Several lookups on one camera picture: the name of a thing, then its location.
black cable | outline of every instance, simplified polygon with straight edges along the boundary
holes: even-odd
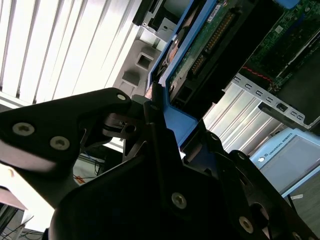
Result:
[[[288,194],[287,198],[288,198],[288,200],[289,200],[289,203],[290,203],[290,205],[291,205],[291,208],[295,211],[296,214],[298,214],[298,213],[297,213],[297,209],[296,209],[296,207],[295,207],[295,205],[294,205],[294,202],[293,202],[292,199],[291,199],[290,194]]]
[[[12,234],[13,232],[17,231],[20,227],[25,226],[31,219],[33,219],[34,216],[30,217],[29,220],[25,221],[24,223],[21,223],[20,226],[18,226],[16,229],[12,230],[10,233],[8,233],[7,235],[3,236],[4,239],[7,239],[7,237]]]

red wire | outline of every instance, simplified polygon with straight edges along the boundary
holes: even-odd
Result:
[[[253,71],[252,69],[248,68],[247,66],[243,66],[242,68],[243,68],[243,69],[246,69],[247,71],[251,72],[252,74],[257,75],[258,77],[263,78],[263,79],[269,81],[270,83],[272,83],[272,80],[271,80],[270,78],[262,75],[261,73],[255,72],[255,71]]]

metal frame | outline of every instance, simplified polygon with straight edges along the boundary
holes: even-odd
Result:
[[[294,109],[289,104],[286,104],[284,101],[281,101],[279,98],[273,96],[268,91],[264,90],[262,87],[259,87],[254,82],[250,81],[248,78],[242,76],[241,74],[237,74],[233,80],[232,83],[236,84],[246,92],[252,94],[257,99],[261,100],[263,103],[270,106],[272,109],[276,110],[278,113],[284,115],[288,119],[294,121],[295,123],[299,124],[305,129],[310,129],[313,125],[315,125],[319,118],[317,118],[314,122],[312,122],[310,125],[307,125],[304,123],[305,115],[298,110]],[[281,111],[277,105],[282,104],[287,107],[285,111]]]

floor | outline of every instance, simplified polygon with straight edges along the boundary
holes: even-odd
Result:
[[[303,198],[293,200],[300,218],[320,238],[320,172],[291,193],[303,194]]]

gray plastic part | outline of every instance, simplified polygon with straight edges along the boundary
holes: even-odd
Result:
[[[113,86],[130,97],[145,95],[148,74],[159,55],[159,50],[141,40],[135,40]]]

